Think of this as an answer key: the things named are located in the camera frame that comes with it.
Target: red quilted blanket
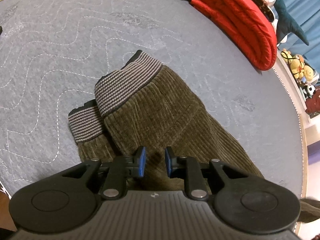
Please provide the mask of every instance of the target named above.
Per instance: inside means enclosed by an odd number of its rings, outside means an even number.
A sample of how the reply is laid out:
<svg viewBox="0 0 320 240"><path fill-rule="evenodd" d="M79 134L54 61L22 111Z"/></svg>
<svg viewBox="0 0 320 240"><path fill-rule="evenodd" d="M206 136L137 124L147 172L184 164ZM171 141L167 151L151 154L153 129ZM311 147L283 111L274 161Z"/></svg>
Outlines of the red quilted blanket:
<svg viewBox="0 0 320 240"><path fill-rule="evenodd" d="M274 65L275 31L252 0L191 0L191 4L224 30L256 68Z"/></svg>

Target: blue curtain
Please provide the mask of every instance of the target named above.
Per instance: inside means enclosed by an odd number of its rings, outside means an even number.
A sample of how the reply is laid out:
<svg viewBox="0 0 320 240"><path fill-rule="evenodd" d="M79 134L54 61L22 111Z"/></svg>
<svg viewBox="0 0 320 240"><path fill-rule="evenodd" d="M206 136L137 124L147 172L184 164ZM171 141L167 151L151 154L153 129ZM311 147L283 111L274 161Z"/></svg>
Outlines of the blue curtain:
<svg viewBox="0 0 320 240"><path fill-rule="evenodd" d="M284 0L288 12L306 33L310 45L305 45L294 34L288 35L288 41L279 46L292 54L303 55L310 65L320 73L320 0Z"/></svg>

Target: yellow plush toy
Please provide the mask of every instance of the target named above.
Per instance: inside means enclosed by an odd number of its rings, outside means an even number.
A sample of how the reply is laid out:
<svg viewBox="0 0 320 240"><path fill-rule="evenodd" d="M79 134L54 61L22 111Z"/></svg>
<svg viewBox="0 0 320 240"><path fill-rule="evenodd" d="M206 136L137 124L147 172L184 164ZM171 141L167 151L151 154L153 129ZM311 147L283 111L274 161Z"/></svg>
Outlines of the yellow plush toy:
<svg viewBox="0 0 320 240"><path fill-rule="evenodd" d="M314 75L313 69L310 66L305 65L303 75L307 81L311 81L313 79L313 75Z"/></svg>
<svg viewBox="0 0 320 240"><path fill-rule="evenodd" d="M288 51L288 50L286 50L286 49L283 49L282 51L281 51L281 56L283 57L283 59L284 59L284 61L286 62L286 63L288 63L289 62L289 64L292 62L292 56L291 56L291 52L290 51Z"/></svg>
<svg viewBox="0 0 320 240"><path fill-rule="evenodd" d="M300 62L300 60L296 58L291 60L290 69L295 79L303 77L303 72L304 72L303 67L304 67L304 64Z"/></svg>

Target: ribbed cuff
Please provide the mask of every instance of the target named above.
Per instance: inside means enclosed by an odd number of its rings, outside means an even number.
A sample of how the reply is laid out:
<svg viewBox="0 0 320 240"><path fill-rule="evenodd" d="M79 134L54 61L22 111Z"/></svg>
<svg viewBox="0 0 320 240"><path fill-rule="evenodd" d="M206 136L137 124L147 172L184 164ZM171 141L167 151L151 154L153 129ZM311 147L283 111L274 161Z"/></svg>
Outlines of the ribbed cuff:
<svg viewBox="0 0 320 240"><path fill-rule="evenodd" d="M102 117L122 106L133 94L147 85L160 71L162 63L138 50L129 64L103 76L94 87Z"/></svg>
<svg viewBox="0 0 320 240"><path fill-rule="evenodd" d="M95 99L73 109L68 119L77 144L90 141L106 131Z"/></svg>

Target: mattress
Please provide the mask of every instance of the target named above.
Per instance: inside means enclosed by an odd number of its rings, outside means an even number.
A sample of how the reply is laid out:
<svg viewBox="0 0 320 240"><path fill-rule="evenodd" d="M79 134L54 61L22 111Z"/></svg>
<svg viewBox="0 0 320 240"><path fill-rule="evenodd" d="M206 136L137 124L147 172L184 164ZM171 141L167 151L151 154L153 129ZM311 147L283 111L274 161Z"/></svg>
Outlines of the mattress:
<svg viewBox="0 0 320 240"><path fill-rule="evenodd" d="M68 113L141 49L183 78L266 179L300 196L300 126L287 92L187 1L3 0L0 25L0 180L8 194L80 162Z"/></svg>

